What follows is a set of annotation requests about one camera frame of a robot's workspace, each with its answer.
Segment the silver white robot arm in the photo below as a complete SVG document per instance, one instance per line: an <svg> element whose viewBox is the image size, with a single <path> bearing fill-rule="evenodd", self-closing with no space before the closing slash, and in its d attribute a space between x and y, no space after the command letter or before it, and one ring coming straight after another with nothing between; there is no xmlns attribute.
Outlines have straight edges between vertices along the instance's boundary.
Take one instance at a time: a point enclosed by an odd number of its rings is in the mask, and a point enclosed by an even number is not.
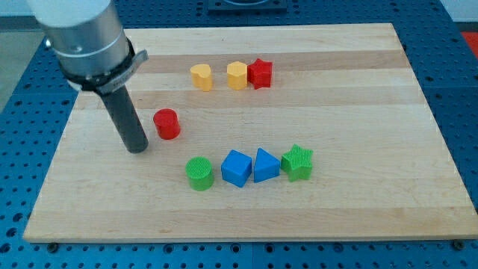
<svg viewBox="0 0 478 269"><path fill-rule="evenodd" d="M77 90L100 96L119 90L148 60L135 52L112 0L28 0L47 46Z"/></svg>

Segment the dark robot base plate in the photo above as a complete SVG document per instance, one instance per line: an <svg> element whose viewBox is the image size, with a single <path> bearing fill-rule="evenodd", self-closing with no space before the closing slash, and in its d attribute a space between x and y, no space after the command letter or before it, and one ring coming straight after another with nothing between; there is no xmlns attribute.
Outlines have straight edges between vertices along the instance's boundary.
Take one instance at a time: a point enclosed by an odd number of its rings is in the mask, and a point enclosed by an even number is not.
<svg viewBox="0 0 478 269"><path fill-rule="evenodd" d="M284 11L287 0L207 0L209 13Z"/></svg>

